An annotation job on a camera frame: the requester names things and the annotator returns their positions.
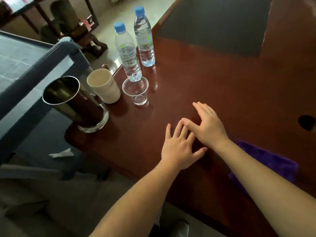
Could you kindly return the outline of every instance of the cup rim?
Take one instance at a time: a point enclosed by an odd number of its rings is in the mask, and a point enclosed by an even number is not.
[[[73,97],[71,97],[69,100],[66,100],[66,101],[64,101],[64,102],[57,103],[57,104],[48,103],[48,102],[44,99],[44,93],[45,93],[46,89],[47,89],[53,82],[57,81],[58,79],[62,79],[62,78],[64,78],[64,77],[72,77],[72,78],[74,78],[74,79],[77,80],[78,85],[79,85],[77,92],[73,95]],[[80,91],[80,84],[81,84],[80,81],[79,81],[77,78],[75,78],[74,76],[71,76],[71,75],[65,75],[65,76],[62,76],[62,77],[60,77],[60,78],[57,78],[57,79],[51,81],[51,82],[45,87],[45,89],[44,89],[44,91],[43,91],[43,94],[42,94],[42,100],[43,100],[43,102],[45,102],[45,103],[48,104],[48,105],[60,105],[60,104],[66,103],[67,101],[70,101],[71,99],[73,99],[73,98],[78,94],[78,92]]]
[[[124,90],[124,86],[126,85],[126,83],[127,82],[132,82],[131,80],[130,80],[130,78],[127,78],[126,80],[124,80],[124,82],[123,82],[123,84],[122,84],[122,90],[123,90],[123,92],[126,94],[126,95],[128,95],[128,96],[140,96],[140,95],[142,95],[142,94],[144,94],[147,90],[148,90],[148,87],[149,87],[149,82],[148,82],[148,80],[145,78],[145,77],[143,77],[143,76],[141,76],[141,75],[134,75],[133,77],[141,77],[141,79],[145,79],[146,80],[146,83],[147,83],[147,87],[146,87],[146,90],[144,90],[142,93],[140,93],[140,94],[137,94],[137,95],[130,95],[130,94],[127,94],[126,93],[126,91]]]
[[[107,72],[109,72],[109,73],[110,73],[110,78],[108,79],[107,82],[103,83],[103,84],[100,85],[100,86],[91,86],[91,85],[88,83],[89,77],[90,77],[90,79],[91,79],[91,74],[92,74],[93,72],[96,72],[96,71],[99,71],[99,70],[106,70]],[[109,71],[108,69],[105,69],[105,68],[99,68],[99,69],[97,69],[97,70],[93,70],[93,71],[88,75],[88,77],[87,77],[87,84],[88,84],[89,87],[92,87],[92,88],[102,87],[102,86],[106,85],[107,83],[109,83],[109,81],[111,80],[111,76],[112,76],[111,71]]]

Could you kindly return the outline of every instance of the person's left arm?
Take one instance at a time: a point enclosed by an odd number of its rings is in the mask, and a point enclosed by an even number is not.
[[[160,163],[107,212],[90,237],[113,236],[147,237],[167,192],[180,172],[200,159],[207,148],[192,153],[193,133],[186,138],[188,129],[180,121],[171,137],[171,125],[167,125],[165,143]]]

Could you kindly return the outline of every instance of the purple towel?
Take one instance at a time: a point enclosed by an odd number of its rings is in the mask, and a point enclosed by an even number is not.
[[[295,174],[298,171],[298,164],[296,162],[283,156],[272,154],[244,141],[236,141],[235,143],[248,155],[252,156],[257,161],[273,170],[275,173],[281,175],[289,182],[294,183]],[[248,194],[232,172],[228,174],[228,177],[233,180],[244,193]]]

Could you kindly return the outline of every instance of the cup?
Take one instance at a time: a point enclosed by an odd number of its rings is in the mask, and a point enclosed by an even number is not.
[[[108,69],[97,69],[87,77],[88,85],[106,104],[112,104],[121,96],[111,72]]]
[[[136,105],[145,105],[148,102],[148,80],[143,76],[127,78],[122,85],[123,92],[130,96]]]
[[[73,76],[52,81],[45,88],[42,99],[75,122],[85,133],[101,129],[108,120],[107,109],[99,105]]]

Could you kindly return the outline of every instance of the metal cup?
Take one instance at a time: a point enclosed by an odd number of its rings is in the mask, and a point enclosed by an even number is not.
[[[84,128],[97,126],[104,118],[106,110],[73,76],[63,76],[51,82],[45,88],[42,99]]]

